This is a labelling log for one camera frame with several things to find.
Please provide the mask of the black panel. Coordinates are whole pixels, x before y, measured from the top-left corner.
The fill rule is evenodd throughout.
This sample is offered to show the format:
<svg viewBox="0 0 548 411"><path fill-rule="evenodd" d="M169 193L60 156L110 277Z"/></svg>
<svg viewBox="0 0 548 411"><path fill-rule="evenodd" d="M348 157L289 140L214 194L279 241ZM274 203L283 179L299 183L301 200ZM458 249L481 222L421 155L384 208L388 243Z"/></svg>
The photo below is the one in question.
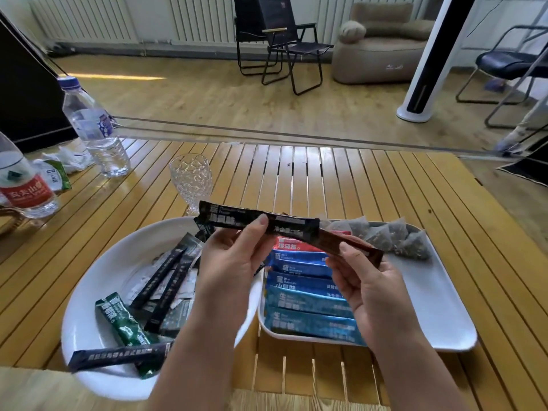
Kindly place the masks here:
<svg viewBox="0 0 548 411"><path fill-rule="evenodd" d="M0 11L0 132L24 153L75 140L63 101L57 74Z"/></svg>

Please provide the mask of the white torn wrappers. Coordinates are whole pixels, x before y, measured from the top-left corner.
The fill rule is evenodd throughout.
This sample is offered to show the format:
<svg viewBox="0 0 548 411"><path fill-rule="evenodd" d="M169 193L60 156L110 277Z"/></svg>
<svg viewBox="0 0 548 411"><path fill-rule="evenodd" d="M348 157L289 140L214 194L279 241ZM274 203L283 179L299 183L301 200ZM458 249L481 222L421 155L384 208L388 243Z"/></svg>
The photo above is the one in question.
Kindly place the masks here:
<svg viewBox="0 0 548 411"><path fill-rule="evenodd" d="M168 253L161 253L153 259L153 261L143 264L140 268L134 270L133 274L129 279L126 280L126 283L123 284L122 290L120 291L120 297L126 305L130 305L140 291L145 287L148 281L151 279L152 275L156 272L161 264L168 258ZM150 297L151 302L157 302L164 290L166 289L167 283L175 271L177 265L171 268L168 272L168 275L161 281L160 285L154 291L152 297ZM170 305L170 309L174 310L184 299L193 299L195 295L195 286L197 279L198 269L195 267L188 271L185 279L183 280L182 285L175 295L174 301Z"/></svg>

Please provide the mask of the green stick packet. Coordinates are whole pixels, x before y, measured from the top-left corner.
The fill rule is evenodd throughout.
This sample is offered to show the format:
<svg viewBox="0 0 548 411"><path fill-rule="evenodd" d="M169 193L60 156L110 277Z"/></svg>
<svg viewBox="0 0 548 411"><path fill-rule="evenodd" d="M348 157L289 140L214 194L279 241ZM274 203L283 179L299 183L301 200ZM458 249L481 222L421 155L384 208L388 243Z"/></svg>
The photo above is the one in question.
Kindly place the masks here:
<svg viewBox="0 0 548 411"><path fill-rule="evenodd" d="M114 337L123 347L144 353L146 347L160 342L158 336L144 331L117 292L96 301L95 308L109 323Z"/></svg>

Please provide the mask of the rectangular white tray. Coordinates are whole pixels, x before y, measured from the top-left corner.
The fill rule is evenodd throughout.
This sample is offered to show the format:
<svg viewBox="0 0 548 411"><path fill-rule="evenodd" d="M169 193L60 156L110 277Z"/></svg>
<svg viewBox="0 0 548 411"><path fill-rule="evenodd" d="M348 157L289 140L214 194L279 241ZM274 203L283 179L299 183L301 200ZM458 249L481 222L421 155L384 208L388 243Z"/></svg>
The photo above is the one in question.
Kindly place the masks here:
<svg viewBox="0 0 548 411"><path fill-rule="evenodd" d="M422 236L430 254L429 259L420 261L392 254L388 258L403 275L421 329L430 345L440 352L469 351L478 340L476 328L428 234L422 231ZM251 317L256 315L260 327L275 339L365 346L363 341L354 337L330 339L306 335L298 332L296 325L283 328L282 333L274 331L273 325L266 323L266 282L267 273L258 273L250 291L245 325L250 325Z"/></svg>

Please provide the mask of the dark green sachet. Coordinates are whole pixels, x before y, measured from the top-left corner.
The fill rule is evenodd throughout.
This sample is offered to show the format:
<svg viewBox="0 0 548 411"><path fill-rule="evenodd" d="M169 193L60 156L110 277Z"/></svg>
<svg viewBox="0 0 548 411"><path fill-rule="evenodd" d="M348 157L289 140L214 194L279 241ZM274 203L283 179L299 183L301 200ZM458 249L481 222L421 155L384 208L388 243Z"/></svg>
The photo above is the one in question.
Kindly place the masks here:
<svg viewBox="0 0 548 411"><path fill-rule="evenodd" d="M193 298L178 299L175 307L170 309L160 327L160 335L166 338L176 338L179 331L186 323L188 315L193 307Z"/></svg>

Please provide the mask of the person's right hand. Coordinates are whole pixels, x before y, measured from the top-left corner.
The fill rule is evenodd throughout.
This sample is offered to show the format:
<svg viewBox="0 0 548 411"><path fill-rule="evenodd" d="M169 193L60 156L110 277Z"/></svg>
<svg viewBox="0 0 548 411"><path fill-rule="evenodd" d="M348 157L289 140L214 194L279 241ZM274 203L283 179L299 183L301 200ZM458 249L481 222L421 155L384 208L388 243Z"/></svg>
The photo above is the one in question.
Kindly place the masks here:
<svg viewBox="0 0 548 411"><path fill-rule="evenodd" d="M335 285L352 308L365 343L374 331L421 329L403 276L385 256L380 266L374 267L370 281L361 281L341 255L328 256L326 263L332 269Z"/></svg>

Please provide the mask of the slim black stick packet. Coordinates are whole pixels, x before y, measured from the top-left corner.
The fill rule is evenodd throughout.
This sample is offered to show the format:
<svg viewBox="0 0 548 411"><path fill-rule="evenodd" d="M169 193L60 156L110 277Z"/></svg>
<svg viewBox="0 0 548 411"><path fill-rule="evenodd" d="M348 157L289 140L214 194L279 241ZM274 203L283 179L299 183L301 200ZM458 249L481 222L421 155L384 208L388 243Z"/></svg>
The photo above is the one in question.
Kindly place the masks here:
<svg viewBox="0 0 548 411"><path fill-rule="evenodd" d="M169 278L161 298L144 326L144 331L148 333L160 333L161 325L169 313L177 292L201 254L202 242L191 233L184 235L182 243L182 254L178 266Z"/></svg>
<svg viewBox="0 0 548 411"><path fill-rule="evenodd" d="M168 272L172 267L178 265L179 258L182 254L183 244L178 245L168 253L168 258L161 264L159 269L152 275L151 279L145 285L145 287L136 296L134 301L129 305L131 311L139 311L144 308L150 301L156 288L160 285L161 281L168 275Z"/></svg>

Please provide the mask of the white tower fan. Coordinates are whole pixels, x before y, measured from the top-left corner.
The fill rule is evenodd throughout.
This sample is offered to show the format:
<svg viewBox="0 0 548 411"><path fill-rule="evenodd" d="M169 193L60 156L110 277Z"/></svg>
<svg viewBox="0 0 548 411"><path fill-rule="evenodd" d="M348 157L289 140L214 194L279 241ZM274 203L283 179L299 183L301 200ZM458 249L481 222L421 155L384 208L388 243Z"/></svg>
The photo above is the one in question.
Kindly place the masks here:
<svg viewBox="0 0 548 411"><path fill-rule="evenodd" d="M406 97L396 110L398 118L411 123L430 120L477 4L478 0L443 0Z"/></svg>

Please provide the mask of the brown stick packet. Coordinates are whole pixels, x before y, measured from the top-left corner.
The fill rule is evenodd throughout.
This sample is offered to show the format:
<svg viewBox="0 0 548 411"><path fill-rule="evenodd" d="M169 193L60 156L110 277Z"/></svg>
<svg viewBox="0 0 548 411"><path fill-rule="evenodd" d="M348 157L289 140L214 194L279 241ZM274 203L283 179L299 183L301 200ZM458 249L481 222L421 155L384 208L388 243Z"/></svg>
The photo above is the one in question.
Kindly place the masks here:
<svg viewBox="0 0 548 411"><path fill-rule="evenodd" d="M374 267L380 266L385 254L382 250L374 248L360 238L355 239L352 235L338 234L322 228L320 228L315 237L312 238L310 245L321 249L325 253L339 256L341 243L346 243L360 251Z"/></svg>

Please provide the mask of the blue cap water bottle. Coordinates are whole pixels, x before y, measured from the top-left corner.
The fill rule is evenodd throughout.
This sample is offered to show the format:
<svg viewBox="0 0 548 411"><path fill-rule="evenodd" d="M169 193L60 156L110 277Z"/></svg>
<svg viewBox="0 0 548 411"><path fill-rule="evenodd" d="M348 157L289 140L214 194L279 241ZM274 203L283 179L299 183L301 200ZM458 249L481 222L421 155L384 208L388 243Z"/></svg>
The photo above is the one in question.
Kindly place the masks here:
<svg viewBox="0 0 548 411"><path fill-rule="evenodd" d="M75 76L58 76L57 81L64 92L63 112L102 174L108 178L126 176L131 170L130 159L114 134L113 117Z"/></svg>

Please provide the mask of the black stick packet white print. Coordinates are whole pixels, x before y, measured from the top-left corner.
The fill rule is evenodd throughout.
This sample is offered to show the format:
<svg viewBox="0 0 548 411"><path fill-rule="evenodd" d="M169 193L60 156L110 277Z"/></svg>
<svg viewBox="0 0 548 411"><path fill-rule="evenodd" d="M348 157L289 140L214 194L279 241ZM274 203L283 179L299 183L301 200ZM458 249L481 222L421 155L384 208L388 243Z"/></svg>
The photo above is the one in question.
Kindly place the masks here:
<svg viewBox="0 0 548 411"><path fill-rule="evenodd" d="M243 230L261 215L265 215L268 219L267 233L307 243L312 243L319 237L320 220L318 218L302 218L257 209L230 207L204 200L200 201L199 214L195 217L195 223L201 228L222 227Z"/></svg>

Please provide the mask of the person's left forearm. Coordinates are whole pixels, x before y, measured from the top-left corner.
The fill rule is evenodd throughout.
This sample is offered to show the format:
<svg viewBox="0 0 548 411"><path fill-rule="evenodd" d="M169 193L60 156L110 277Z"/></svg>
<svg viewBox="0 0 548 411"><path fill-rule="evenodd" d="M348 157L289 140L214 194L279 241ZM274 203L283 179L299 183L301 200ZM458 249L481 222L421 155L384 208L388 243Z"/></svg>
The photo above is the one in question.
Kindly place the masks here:
<svg viewBox="0 0 548 411"><path fill-rule="evenodd" d="M223 411L246 307L195 303L163 363L147 411Z"/></svg>

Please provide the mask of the green and white packet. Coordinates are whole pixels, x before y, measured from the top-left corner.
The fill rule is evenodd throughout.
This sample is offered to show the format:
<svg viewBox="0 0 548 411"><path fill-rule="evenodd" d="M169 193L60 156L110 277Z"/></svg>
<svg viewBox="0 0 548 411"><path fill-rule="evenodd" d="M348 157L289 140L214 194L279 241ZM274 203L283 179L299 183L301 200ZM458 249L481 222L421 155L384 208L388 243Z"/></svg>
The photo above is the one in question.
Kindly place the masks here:
<svg viewBox="0 0 548 411"><path fill-rule="evenodd" d="M61 162L52 159L35 159L31 161L31 164L55 194L72 189L72 184Z"/></svg>

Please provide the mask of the person's left hand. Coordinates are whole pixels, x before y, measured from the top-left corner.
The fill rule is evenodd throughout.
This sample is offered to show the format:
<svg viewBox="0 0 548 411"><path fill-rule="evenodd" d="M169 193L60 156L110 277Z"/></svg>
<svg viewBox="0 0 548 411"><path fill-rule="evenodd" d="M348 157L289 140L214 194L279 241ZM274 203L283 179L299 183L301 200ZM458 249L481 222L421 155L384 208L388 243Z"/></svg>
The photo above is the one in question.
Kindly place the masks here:
<svg viewBox="0 0 548 411"><path fill-rule="evenodd" d="M238 236L242 231L219 227L208 239L201 255L194 303L198 315L236 329L244 322L252 280L262 264L239 259ZM271 251L276 236L269 235Z"/></svg>

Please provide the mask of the clear patterned glass goblet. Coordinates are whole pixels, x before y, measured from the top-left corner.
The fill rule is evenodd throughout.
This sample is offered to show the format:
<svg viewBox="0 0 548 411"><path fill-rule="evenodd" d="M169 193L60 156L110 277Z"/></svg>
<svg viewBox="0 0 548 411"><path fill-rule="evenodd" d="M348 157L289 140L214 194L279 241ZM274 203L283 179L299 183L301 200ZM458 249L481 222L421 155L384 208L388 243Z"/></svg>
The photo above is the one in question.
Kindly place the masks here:
<svg viewBox="0 0 548 411"><path fill-rule="evenodd" d="M213 191L208 159L199 153L182 154L171 160L169 170L177 192L188 204L188 213L198 215L200 201L209 201Z"/></svg>

